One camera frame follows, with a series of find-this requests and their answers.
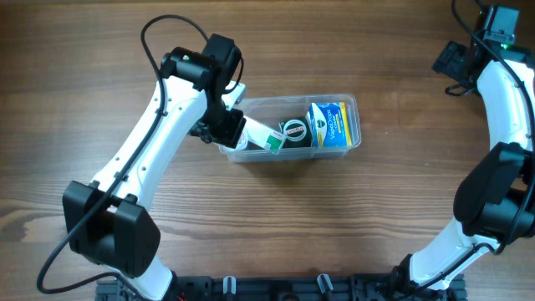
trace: wooden surface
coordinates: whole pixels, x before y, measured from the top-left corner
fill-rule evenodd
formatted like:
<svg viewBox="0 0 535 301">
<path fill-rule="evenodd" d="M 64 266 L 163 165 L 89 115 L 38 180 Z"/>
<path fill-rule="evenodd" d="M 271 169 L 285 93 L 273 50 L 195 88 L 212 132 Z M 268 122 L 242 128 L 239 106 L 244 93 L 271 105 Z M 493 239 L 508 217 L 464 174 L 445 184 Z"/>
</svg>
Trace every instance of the wooden surface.
<svg viewBox="0 0 535 301">
<path fill-rule="evenodd" d="M 362 145 L 343 160 L 235 165 L 185 140 L 151 215 L 158 254 L 179 275 L 387 273 L 450 220 L 456 188 L 488 151 L 483 103 L 444 95 L 431 65 L 468 37 L 450 2 L 4 1 L 0 8 L 0 300 L 87 299 L 94 286 L 43 296 L 35 278 L 65 235 L 61 196 L 89 182 L 130 133 L 154 90 L 139 41 L 156 15 L 179 13 L 235 39 L 249 97 L 350 93 Z M 462 15 L 472 23 L 471 1 Z M 535 3 L 517 41 L 535 48 Z M 148 32 L 156 61 L 200 35 L 165 21 Z M 535 294 L 535 241 L 466 271 L 470 300 Z M 47 286 L 102 271 L 63 252 Z"/>
</svg>

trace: transparent box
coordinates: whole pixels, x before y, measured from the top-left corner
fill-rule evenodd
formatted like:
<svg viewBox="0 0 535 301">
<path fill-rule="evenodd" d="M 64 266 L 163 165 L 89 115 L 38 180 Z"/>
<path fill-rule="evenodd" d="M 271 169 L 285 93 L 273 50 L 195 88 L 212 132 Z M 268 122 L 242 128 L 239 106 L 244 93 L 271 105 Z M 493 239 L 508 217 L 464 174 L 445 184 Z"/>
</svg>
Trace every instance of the transparent box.
<svg viewBox="0 0 535 301">
<path fill-rule="evenodd" d="M 300 147 L 281 149 L 277 154 L 269 150 L 233 150 L 219 146 L 219 151 L 227 155 L 229 161 L 290 161 L 345 156 L 348 151 L 360 145 L 360 122 L 357 101 L 351 94 L 322 94 L 306 96 L 283 96 L 244 99 L 234 108 L 243 114 L 280 131 L 279 122 L 304 117 L 312 103 L 344 102 L 347 108 L 349 131 L 352 145 L 343 147 Z"/>
</svg>

